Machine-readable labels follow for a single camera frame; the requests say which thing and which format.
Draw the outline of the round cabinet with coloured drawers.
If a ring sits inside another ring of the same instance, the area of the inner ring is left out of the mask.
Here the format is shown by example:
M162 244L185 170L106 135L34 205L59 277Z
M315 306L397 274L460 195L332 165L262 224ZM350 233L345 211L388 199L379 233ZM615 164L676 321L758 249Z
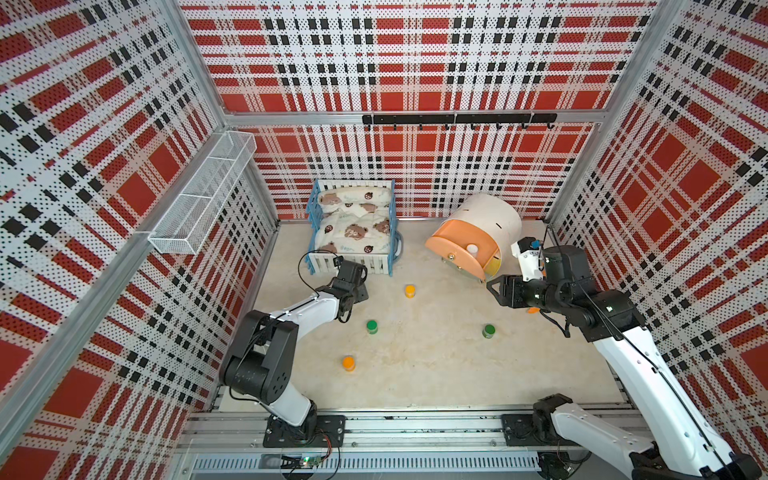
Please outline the round cabinet with coloured drawers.
M427 249L481 283L494 278L511 245L522 238L522 219L514 207L485 193L467 197L426 240ZM476 255L466 247L475 244Z

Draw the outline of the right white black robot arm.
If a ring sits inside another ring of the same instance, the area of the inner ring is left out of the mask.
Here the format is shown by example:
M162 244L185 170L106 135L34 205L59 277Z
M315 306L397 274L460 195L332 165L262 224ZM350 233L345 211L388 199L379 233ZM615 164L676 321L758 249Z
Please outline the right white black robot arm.
M537 308L544 318L564 318L607 361L638 408L651 435L640 437L610 424L563 394L533 406L534 435L543 442L571 441L630 479L758 479L762 470L735 452L704 418L674 377L629 296L600 290L586 253L575 246L542 248L525 237L511 247L518 275L487 284L499 305Z

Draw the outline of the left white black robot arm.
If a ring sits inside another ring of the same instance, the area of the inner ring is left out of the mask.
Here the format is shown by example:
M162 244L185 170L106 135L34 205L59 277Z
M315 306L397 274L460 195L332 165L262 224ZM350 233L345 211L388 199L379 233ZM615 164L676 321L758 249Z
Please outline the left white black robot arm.
M219 381L231 394L246 396L270 415L264 446L309 445L322 440L335 446L329 431L341 426L318 423L317 405L291 383L299 341L318 327L349 321L355 304L368 299L366 266L344 257L334 259L337 274L326 285L290 307L272 313L252 310L240 320L223 357Z

